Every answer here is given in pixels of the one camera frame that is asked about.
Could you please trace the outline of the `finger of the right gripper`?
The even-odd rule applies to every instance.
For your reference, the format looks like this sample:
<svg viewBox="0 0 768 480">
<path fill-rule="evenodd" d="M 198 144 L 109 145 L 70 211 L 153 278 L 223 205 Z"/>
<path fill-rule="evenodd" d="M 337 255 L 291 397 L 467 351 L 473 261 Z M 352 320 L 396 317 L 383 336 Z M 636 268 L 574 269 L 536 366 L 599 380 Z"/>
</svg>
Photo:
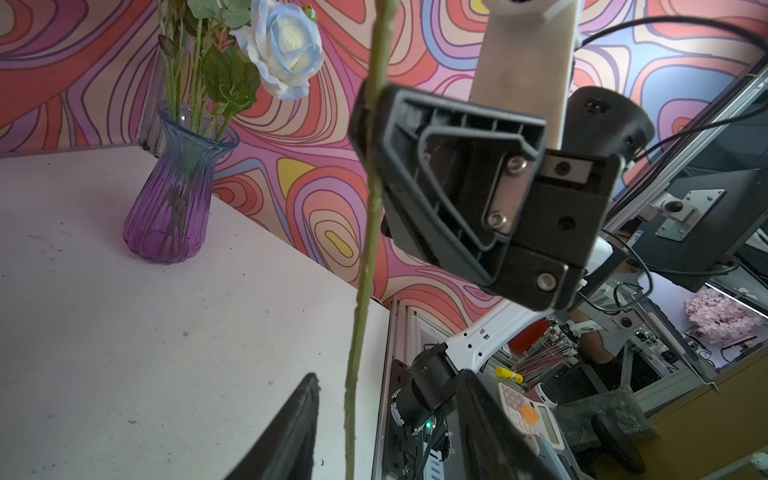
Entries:
<svg viewBox="0 0 768 480">
<path fill-rule="evenodd" d="M 358 94 L 349 140 L 360 158 L 374 146 L 384 186 L 382 234 L 400 250 L 470 283 L 492 284 L 510 228 L 487 226 L 508 160 L 534 164 L 546 122 L 390 84 L 376 115 Z"/>
</svg>

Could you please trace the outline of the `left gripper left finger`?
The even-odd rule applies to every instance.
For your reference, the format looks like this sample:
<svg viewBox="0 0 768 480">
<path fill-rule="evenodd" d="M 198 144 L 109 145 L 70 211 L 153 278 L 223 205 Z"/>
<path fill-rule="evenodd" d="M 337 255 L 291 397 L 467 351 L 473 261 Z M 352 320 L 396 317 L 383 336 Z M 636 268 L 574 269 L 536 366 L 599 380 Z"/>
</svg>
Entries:
<svg viewBox="0 0 768 480">
<path fill-rule="evenodd" d="M 226 479 L 311 479 L 319 403 L 318 378 L 308 373 Z"/>
</svg>

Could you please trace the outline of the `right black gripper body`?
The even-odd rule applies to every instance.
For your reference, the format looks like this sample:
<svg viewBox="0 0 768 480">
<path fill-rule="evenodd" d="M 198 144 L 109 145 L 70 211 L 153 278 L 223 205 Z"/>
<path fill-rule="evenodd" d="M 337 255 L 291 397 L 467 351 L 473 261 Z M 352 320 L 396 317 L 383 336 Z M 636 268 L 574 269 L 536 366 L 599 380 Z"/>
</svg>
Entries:
<svg viewBox="0 0 768 480">
<path fill-rule="evenodd" d="M 626 162 L 654 134 L 649 115 L 628 97 L 582 87 L 567 101 L 559 149 L 535 160 L 504 155 L 485 226 L 508 245 L 486 292 L 533 311 L 567 307 L 600 265 L 598 233 Z"/>
</svg>

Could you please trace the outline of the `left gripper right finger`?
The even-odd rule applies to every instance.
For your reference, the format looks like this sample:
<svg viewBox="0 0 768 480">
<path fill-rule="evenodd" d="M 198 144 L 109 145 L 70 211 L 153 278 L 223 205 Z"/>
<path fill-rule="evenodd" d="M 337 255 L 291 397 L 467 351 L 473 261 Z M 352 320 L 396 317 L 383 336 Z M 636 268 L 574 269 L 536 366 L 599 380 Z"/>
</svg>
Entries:
<svg viewBox="0 0 768 480">
<path fill-rule="evenodd" d="M 546 479 L 555 476 L 524 441 L 475 373 L 461 371 L 455 391 L 468 479 Z"/>
</svg>

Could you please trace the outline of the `small pink rosebud stem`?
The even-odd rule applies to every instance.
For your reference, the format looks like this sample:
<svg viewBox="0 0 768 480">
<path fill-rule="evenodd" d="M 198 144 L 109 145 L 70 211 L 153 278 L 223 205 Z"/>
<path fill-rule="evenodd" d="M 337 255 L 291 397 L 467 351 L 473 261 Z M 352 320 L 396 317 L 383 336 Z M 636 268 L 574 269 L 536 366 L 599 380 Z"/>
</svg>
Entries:
<svg viewBox="0 0 768 480">
<path fill-rule="evenodd" d="M 345 477 L 355 477 L 356 443 L 356 394 L 358 375 L 364 345 L 368 308 L 373 293 L 376 260 L 382 219 L 383 183 L 378 168 L 378 154 L 375 151 L 374 120 L 378 112 L 382 94 L 388 86 L 388 67 L 394 35 L 394 19 L 399 8 L 397 1 L 377 1 L 376 18 L 373 23 L 368 76 L 363 92 L 358 96 L 362 102 L 358 119 L 351 124 L 357 128 L 352 136 L 359 142 L 363 153 L 362 161 L 366 168 L 368 200 L 365 236 L 362 239 L 362 256 L 358 293 L 352 337 L 347 362 L 344 394 L 344 432 L 345 432 Z"/>
</svg>

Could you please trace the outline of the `white blue-edged rose stem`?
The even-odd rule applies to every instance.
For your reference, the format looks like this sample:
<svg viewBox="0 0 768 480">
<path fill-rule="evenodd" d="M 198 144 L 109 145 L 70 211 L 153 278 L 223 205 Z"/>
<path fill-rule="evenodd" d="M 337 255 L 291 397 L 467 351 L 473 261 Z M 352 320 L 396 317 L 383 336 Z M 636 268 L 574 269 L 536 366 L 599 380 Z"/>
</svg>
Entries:
<svg viewBox="0 0 768 480">
<path fill-rule="evenodd" d="M 213 36 L 201 49 L 198 72 L 221 138 L 231 120 L 257 103 L 265 90 L 279 101 L 310 92 L 325 56 L 315 10 L 280 1 L 188 3 Z"/>
</svg>

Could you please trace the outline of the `purple blue glass vase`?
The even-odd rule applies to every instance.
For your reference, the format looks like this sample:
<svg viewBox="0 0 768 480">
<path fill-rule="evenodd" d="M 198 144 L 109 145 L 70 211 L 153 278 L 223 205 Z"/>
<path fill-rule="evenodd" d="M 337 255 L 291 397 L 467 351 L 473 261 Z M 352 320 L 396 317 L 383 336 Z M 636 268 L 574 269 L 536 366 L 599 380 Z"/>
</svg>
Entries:
<svg viewBox="0 0 768 480">
<path fill-rule="evenodd" d="M 221 137 L 189 129 L 191 111 L 182 104 L 177 118 L 166 101 L 157 107 L 165 148 L 123 227 L 123 240 L 152 263 L 175 264 L 194 257 L 207 234 L 216 163 L 240 143 L 227 127 Z"/>
</svg>

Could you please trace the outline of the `peach peony flower stem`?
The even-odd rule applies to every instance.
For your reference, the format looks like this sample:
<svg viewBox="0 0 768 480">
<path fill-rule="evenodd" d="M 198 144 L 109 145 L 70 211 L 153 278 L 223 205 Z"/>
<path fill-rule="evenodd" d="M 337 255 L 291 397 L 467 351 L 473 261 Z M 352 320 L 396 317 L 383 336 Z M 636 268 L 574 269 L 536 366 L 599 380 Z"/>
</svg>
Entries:
<svg viewBox="0 0 768 480">
<path fill-rule="evenodd" d="M 201 28 L 187 1 L 157 1 L 158 45 L 165 69 L 166 96 L 170 117 L 181 124 L 181 103 L 187 82 L 188 43 Z"/>
</svg>

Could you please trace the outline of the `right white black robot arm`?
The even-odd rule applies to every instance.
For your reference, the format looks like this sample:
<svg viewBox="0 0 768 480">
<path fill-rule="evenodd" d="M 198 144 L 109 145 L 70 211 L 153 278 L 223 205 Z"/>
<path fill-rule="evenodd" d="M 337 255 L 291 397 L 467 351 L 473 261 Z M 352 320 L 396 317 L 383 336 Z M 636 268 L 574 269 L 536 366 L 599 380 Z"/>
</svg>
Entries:
<svg viewBox="0 0 768 480">
<path fill-rule="evenodd" d="M 348 136 L 372 153 L 385 216 L 374 229 L 413 256 L 505 304 L 420 353 L 391 415 L 418 430 L 446 411 L 461 371 L 478 371 L 504 344 L 570 306 L 611 257 L 601 236 L 625 164 L 652 139 L 629 98 L 582 87 L 566 105 L 560 148 L 538 117 L 389 85 L 377 113 L 358 98 Z"/>
</svg>

